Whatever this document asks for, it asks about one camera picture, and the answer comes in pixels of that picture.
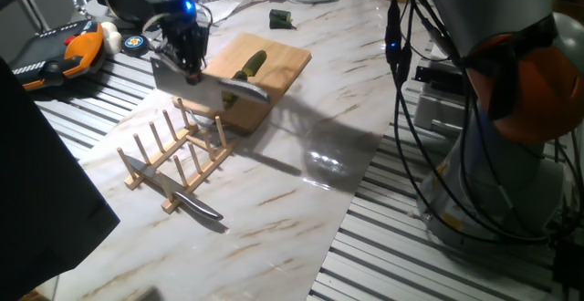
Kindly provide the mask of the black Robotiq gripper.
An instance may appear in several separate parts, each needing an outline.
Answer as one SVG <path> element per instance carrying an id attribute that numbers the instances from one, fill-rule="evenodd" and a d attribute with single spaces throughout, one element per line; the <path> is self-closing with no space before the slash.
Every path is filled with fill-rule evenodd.
<path id="1" fill-rule="evenodd" d="M 182 49 L 183 69 L 188 85 L 200 82 L 203 64 L 201 49 L 206 49 L 213 24 L 213 14 L 196 0 L 171 0 L 157 4 L 162 33 L 168 40 L 160 44 L 160 59 L 170 69 L 182 69 L 176 49 Z"/>

